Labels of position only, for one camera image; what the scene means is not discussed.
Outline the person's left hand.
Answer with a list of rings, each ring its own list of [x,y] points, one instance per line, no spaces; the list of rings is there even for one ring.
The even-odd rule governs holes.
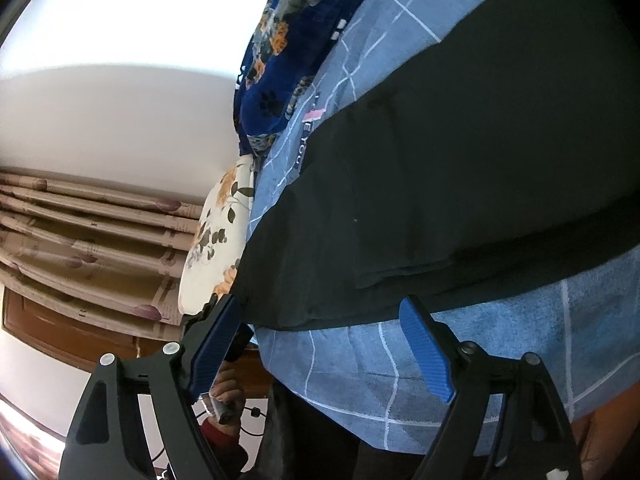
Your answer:
[[[228,362],[223,362],[208,392],[210,408],[218,424],[236,424],[244,412],[246,396],[236,371]]]

